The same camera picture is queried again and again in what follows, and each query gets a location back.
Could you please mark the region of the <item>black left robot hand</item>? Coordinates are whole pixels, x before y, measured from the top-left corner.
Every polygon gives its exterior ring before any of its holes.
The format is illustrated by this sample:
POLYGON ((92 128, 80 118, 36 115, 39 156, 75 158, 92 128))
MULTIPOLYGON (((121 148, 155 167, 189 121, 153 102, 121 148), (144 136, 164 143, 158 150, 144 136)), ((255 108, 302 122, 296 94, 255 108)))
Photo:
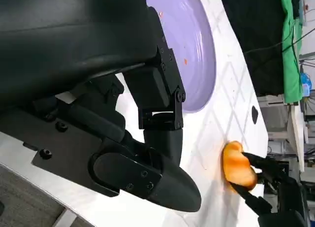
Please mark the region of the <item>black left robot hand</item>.
POLYGON ((186 93, 146 0, 0 0, 0 130, 33 165, 108 197, 196 212, 186 93))

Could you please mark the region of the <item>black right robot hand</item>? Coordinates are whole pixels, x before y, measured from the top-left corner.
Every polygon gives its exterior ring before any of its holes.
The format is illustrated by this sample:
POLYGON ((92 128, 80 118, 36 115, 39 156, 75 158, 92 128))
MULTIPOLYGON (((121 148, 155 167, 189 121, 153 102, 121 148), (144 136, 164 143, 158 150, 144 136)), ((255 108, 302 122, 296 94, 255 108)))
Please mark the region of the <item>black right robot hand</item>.
POLYGON ((272 206, 262 197, 256 197, 238 184, 230 183, 245 200, 245 204, 258 215, 261 227, 309 227, 311 225, 307 199, 303 186, 287 175, 279 164, 269 158, 243 152, 254 167, 261 169, 258 174, 269 185, 277 189, 278 212, 271 212, 272 206))

